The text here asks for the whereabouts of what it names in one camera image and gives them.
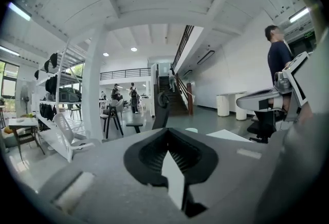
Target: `standing fan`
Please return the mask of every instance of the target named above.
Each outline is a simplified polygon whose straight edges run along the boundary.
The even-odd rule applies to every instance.
[[[27,103],[30,101],[30,98],[28,96],[28,94],[29,94],[28,92],[29,92],[29,90],[28,90],[27,84],[25,83],[25,84],[23,84],[22,90],[21,90],[21,106],[24,103],[26,114],[28,114],[28,112],[27,112]]]

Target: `person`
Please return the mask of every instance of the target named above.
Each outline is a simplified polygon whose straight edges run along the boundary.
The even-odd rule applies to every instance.
[[[118,100],[118,95],[119,95],[119,89],[118,89],[118,84],[116,83],[111,93],[112,100]]]
[[[265,36],[271,42],[267,55],[268,67],[271,71],[274,85],[275,74],[282,71],[293,60],[287,45],[284,43],[284,34],[278,26],[270,25],[265,29]]]
[[[102,93],[101,93],[101,99],[102,100],[106,100],[106,94],[102,91]]]
[[[175,92],[175,72],[173,68],[169,70],[169,90]]]
[[[132,112],[133,114],[138,113],[138,100],[137,100],[137,88],[135,87],[135,84],[132,82],[131,86],[129,88],[129,95],[131,97],[130,102],[132,106]]]

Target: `wooden newel post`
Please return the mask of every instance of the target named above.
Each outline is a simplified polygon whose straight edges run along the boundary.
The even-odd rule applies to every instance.
[[[179,88],[179,78],[178,78],[178,74],[175,75],[175,79],[176,79],[176,86],[177,86],[177,90],[178,93],[180,94],[180,88]]]
[[[192,85],[188,83],[187,85],[187,100],[189,106],[189,115],[193,115],[193,97],[192,97]]]

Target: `black hair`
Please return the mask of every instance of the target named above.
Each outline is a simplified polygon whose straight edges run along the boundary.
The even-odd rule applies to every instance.
[[[266,36],[266,38],[267,38],[268,41],[271,41],[271,38],[272,38],[271,31],[272,30],[275,30],[275,29],[278,29],[278,28],[279,27],[278,26],[275,26],[275,25],[270,25],[270,26],[266,27],[266,29],[265,29],[265,36]]]

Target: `backpack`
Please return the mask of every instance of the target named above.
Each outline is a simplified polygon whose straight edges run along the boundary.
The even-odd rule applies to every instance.
[[[136,91],[136,89],[132,89],[131,97],[132,98],[137,98],[137,91]]]

